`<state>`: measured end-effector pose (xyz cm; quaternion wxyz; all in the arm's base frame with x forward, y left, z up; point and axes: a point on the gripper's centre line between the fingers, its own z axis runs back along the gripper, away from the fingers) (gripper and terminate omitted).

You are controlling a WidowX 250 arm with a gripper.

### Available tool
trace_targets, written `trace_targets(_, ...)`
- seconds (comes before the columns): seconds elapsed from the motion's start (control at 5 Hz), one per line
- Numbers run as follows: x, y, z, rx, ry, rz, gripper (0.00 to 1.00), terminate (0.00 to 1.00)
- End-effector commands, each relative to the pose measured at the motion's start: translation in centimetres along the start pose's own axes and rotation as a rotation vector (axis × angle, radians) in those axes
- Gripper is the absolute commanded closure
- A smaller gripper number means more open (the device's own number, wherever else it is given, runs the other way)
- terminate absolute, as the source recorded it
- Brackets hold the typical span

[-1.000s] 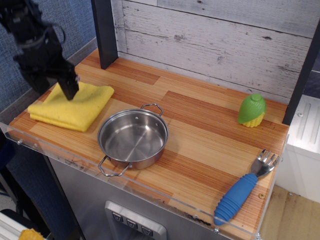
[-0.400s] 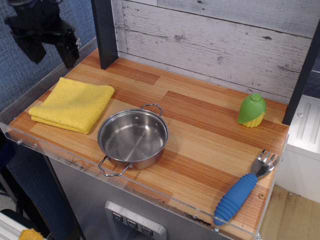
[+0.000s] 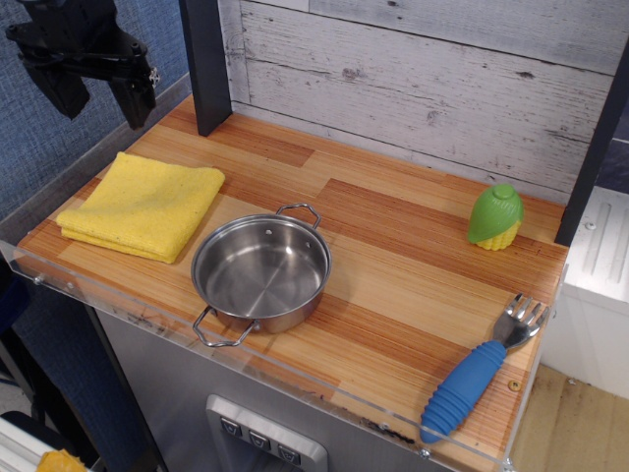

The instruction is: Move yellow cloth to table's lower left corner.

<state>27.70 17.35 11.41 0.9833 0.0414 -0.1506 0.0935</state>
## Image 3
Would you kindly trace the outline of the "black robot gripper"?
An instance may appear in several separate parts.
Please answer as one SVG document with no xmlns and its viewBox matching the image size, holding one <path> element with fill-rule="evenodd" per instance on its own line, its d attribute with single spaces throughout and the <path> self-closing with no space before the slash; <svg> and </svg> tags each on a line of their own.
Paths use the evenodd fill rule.
<svg viewBox="0 0 629 472">
<path fill-rule="evenodd" d="M 89 101 L 82 77 L 108 81 L 132 130 L 156 106 L 160 77 L 147 47 L 117 24 L 112 1 L 23 1 L 30 20 L 6 28 L 30 78 L 53 106 L 75 119 Z"/>
</svg>

